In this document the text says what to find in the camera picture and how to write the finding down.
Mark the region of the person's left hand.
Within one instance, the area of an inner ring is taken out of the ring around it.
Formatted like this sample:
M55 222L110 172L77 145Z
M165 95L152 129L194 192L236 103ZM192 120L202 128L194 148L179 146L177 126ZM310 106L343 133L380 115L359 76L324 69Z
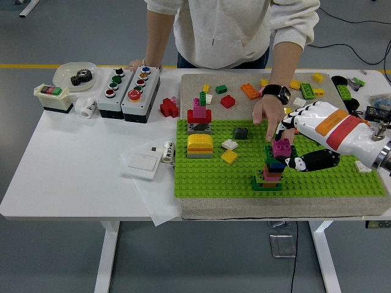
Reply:
M263 120L268 122L266 141L271 141L278 124L285 117L284 106L276 96L265 95L258 101L252 113L254 125L260 125Z

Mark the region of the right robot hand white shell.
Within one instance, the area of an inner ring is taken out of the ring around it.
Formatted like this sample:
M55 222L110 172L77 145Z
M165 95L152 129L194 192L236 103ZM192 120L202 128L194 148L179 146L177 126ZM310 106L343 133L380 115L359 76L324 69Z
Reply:
M325 101L317 101L289 113L279 123L276 140L284 131L296 128L302 135L325 149L302 156L277 156L276 159L301 172L312 172L338 165L341 155L353 155L364 166L390 171L390 137L371 128L359 118Z

